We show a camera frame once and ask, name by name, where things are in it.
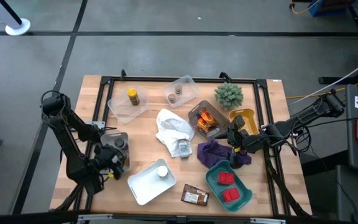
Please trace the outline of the white plastic bin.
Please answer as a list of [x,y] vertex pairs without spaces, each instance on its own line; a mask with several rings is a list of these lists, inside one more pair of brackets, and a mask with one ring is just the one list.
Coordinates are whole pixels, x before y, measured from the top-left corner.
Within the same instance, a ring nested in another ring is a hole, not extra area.
[[[160,178],[157,175],[157,168],[159,166],[166,166],[168,168],[168,175]],[[145,205],[151,200],[172,188],[177,180],[167,164],[165,159],[157,159],[153,164],[149,165],[142,171],[131,175],[128,180],[128,186],[139,205]]]

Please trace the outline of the blue box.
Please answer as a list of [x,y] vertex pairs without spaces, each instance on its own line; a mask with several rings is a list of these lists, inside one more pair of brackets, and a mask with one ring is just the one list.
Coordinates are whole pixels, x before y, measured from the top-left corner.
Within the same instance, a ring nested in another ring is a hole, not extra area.
[[313,17],[345,13],[356,0],[313,0],[309,12]]

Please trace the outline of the white cloth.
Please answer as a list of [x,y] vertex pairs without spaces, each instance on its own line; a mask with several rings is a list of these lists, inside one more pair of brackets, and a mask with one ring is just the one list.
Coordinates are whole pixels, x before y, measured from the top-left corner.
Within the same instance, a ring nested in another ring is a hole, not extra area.
[[180,139],[187,140],[192,154],[190,142],[195,135],[195,130],[187,121],[167,109],[162,109],[157,115],[156,123],[158,132],[155,136],[167,147],[172,157],[180,157],[178,148]]

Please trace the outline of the green artificial succulent plant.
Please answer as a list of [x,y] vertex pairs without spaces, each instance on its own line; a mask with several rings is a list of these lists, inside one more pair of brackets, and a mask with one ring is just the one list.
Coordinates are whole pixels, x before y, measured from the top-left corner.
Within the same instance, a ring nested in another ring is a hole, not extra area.
[[233,83],[224,83],[214,90],[215,100],[228,111],[242,105],[244,95],[242,88]]

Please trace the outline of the black crossbar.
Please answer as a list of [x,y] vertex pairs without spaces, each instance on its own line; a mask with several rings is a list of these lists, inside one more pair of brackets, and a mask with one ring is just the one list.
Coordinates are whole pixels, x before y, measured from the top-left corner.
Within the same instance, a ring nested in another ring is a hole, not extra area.
[[129,215],[112,213],[88,213],[84,210],[57,211],[45,213],[24,213],[0,215],[0,224],[51,224],[87,222],[93,220],[129,219],[143,221],[171,221],[175,223],[189,222],[241,222],[259,224],[358,224],[358,217],[353,221],[329,220],[316,217],[299,217],[289,215],[274,215],[270,218],[257,216],[224,217],[224,216],[187,216],[187,215]]

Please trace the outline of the yellow plastic bin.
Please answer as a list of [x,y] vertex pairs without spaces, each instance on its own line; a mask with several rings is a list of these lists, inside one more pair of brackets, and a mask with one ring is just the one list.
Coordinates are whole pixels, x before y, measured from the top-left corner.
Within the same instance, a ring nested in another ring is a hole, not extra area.
[[248,134],[259,134],[259,130],[257,129],[257,125],[254,121],[254,114],[254,110],[249,108],[232,110],[229,113],[229,119],[232,121],[237,115],[241,115],[245,122],[243,129],[245,129]]

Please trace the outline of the smoky translucent plastic bin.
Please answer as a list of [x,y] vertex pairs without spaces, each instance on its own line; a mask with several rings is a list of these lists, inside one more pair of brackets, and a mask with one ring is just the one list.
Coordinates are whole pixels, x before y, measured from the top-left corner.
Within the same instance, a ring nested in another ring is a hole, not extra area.
[[[209,113],[216,120],[215,126],[210,126],[209,132],[204,134],[201,130],[196,127],[197,120],[201,118],[201,109],[207,109]],[[203,100],[200,101],[189,113],[188,113],[189,123],[191,127],[199,132],[202,137],[207,140],[215,139],[217,135],[225,133],[227,131],[227,127],[229,125],[229,120],[218,110],[216,109],[210,102]]]

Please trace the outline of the light grey plastic bin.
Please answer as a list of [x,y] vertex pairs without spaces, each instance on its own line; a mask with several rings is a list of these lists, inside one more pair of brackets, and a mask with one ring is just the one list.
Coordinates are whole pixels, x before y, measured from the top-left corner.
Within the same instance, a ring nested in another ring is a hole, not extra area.
[[129,149],[130,147],[129,147],[129,136],[128,136],[128,134],[125,133],[125,132],[105,134],[105,135],[101,136],[101,143],[103,145],[109,145],[109,146],[112,146],[113,148],[115,148],[114,147],[114,140],[116,138],[123,138],[123,140],[125,140],[125,142],[127,143],[127,147],[124,150],[120,150],[120,151],[126,157],[126,159],[124,161],[124,171],[128,172],[131,169],[131,151]]

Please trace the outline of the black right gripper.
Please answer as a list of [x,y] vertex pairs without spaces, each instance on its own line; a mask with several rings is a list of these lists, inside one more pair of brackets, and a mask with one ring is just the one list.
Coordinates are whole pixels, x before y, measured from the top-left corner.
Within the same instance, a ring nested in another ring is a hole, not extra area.
[[227,141],[232,146],[233,151],[229,156],[232,168],[241,168],[243,165],[251,165],[252,158],[248,153],[254,154],[261,148],[261,134],[248,134],[245,129],[239,130],[240,126],[231,123],[227,132],[217,135],[215,140]]

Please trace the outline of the clear labelled spice jar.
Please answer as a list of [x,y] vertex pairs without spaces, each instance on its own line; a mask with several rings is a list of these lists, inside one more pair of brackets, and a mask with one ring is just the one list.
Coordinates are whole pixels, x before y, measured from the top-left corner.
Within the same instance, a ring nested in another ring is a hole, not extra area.
[[178,141],[178,148],[180,157],[188,157],[190,155],[190,149],[186,139],[180,139]]

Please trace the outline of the red spice tin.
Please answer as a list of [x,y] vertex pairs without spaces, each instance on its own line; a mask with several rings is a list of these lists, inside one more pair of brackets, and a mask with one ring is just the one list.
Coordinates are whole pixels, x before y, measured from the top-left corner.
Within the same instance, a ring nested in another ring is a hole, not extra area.
[[223,200],[226,203],[230,203],[239,199],[240,194],[237,188],[230,188],[223,191]]
[[230,172],[220,172],[218,175],[218,183],[222,185],[232,185],[234,180],[234,174]]

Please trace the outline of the clear plastic bin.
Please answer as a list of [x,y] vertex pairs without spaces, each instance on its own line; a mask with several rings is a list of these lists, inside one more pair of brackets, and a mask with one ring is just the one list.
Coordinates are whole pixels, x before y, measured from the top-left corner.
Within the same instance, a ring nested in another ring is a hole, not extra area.
[[[175,86],[181,85],[183,90],[181,95],[175,94]],[[175,103],[170,103],[168,100],[169,94],[175,94],[177,97],[177,100]],[[192,79],[191,76],[185,75],[183,77],[180,77],[179,79],[176,79],[175,81],[165,85],[163,87],[163,95],[168,104],[172,108],[176,108],[178,106],[181,106],[182,104],[186,103],[187,101],[192,100],[193,98],[196,98],[199,95],[198,87],[195,83],[195,81]]]
[[[130,88],[137,90],[140,100],[137,106],[131,104],[127,95],[127,90]],[[119,122],[126,124],[149,109],[149,95],[140,86],[124,87],[113,94],[112,98],[108,101],[108,107]]]

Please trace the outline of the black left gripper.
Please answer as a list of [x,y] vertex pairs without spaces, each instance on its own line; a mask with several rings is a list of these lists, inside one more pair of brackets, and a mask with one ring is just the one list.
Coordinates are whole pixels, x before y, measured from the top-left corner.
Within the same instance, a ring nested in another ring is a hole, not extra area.
[[93,162],[97,170],[109,169],[116,180],[124,173],[126,155],[110,145],[97,144],[94,148]]

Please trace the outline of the purple cloth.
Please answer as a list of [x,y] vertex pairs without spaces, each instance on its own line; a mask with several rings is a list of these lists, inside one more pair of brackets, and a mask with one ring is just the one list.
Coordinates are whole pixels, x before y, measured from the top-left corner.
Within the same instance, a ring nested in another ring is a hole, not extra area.
[[197,158],[207,168],[212,168],[221,161],[228,161],[233,169],[252,163],[252,158],[241,148],[224,146],[216,140],[198,144]]

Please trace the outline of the yellow-lid spice jar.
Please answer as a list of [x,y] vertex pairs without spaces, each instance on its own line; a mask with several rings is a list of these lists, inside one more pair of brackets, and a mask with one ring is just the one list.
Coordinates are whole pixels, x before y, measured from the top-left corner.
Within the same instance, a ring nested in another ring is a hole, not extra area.
[[137,90],[135,88],[130,88],[127,90],[127,95],[130,99],[130,102],[133,106],[137,106],[140,103]]

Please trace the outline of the black pole white base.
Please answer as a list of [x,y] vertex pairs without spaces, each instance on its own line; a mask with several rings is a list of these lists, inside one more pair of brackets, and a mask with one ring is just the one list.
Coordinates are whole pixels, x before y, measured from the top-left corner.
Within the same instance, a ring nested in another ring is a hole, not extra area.
[[8,35],[19,36],[26,34],[31,26],[28,19],[21,18],[13,8],[5,1],[0,0],[1,13],[5,23],[5,31]]

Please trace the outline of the teal plastic bin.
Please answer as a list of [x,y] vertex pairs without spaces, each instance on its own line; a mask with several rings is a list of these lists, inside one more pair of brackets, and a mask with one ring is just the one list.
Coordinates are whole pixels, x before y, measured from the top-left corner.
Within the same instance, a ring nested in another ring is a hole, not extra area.
[[[234,174],[235,180],[232,185],[222,185],[218,183],[218,175],[220,172],[230,172]],[[234,172],[228,161],[221,161],[210,168],[205,175],[206,182],[213,194],[215,194],[221,205],[231,213],[238,212],[243,206],[248,204],[253,196],[253,192],[248,189],[238,175]],[[240,194],[236,201],[226,203],[223,200],[223,191],[230,188],[237,188]]]

